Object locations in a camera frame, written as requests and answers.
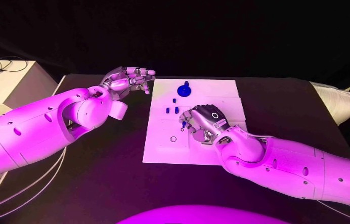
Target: blue object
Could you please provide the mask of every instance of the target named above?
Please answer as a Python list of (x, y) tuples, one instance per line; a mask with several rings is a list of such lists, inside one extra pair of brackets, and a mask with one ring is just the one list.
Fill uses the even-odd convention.
[(184, 85), (182, 85), (182, 86), (177, 88), (177, 94), (179, 94), (182, 97), (187, 97), (187, 96), (192, 94), (192, 88), (189, 87), (189, 82), (187, 82), (187, 81), (184, 82)]

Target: robotic hand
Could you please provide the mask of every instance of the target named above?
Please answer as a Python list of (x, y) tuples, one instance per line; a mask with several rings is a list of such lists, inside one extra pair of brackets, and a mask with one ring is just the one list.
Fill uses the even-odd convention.
[(121, 120), (128, 106), (118, 100), (134, 90), (148, 94), (154, 74), (144, 68), (118, 67), (98, 86), (72, 89), (2, 115), (0, 173), (49, 157), (98, 128), (108, 116)]
[[(199, 130), (190, 120), (199, 124)], [(212, 141), (229, 173), (292, 197), (350, 205), (350, 159), (303, 143), (249, 134), (238, 125), (231, 127), (213, 105), (186, 111), (180, 123), (195, 140)]]

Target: white board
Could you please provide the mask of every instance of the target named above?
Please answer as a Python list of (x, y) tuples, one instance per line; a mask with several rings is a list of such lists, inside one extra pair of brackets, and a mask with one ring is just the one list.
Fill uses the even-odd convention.
[[(180, 97), (177, 88), (189, 82), (192, 94)], [(147, 126), (144, 158), (148, 163), (220, 165), (212, 145), (193, 140), (182, 131), (179, 117), (196, 105), (213, 104), (226, 115), (231, 126), (246, 130), (246, 118), (233, 80), (156, 79)]]

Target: black table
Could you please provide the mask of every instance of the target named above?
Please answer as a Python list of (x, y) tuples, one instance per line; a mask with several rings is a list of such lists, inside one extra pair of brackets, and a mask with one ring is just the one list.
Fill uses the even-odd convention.
[[(101, 75), (68, 75), (58, 93), (97, 85), (101, 79)], [(218, 79), (236, 80), (251, 133), (300, 141), (350, 157), (349, 145), (307, 81)], [(292, 198), (261, 187), (220, 166), (143, 163), (151, 95), (133, 92), (123, 101), (128, 104), (124, 120), (110, 118), (69, 145), (53, 182), (36, 199), (0, 219), (2, 223), (115, 223), (146, 210), (179, 204), (228, 206), (292, 223), (349, 223), (317, 201)], [(9, 172), (0, 199), (42, 176), (59, 155), (61, 152)], [(0, 205), (2, 213), (35, 195), (49, 178)], [(330, 205), (350, 214), (349, 206)]]

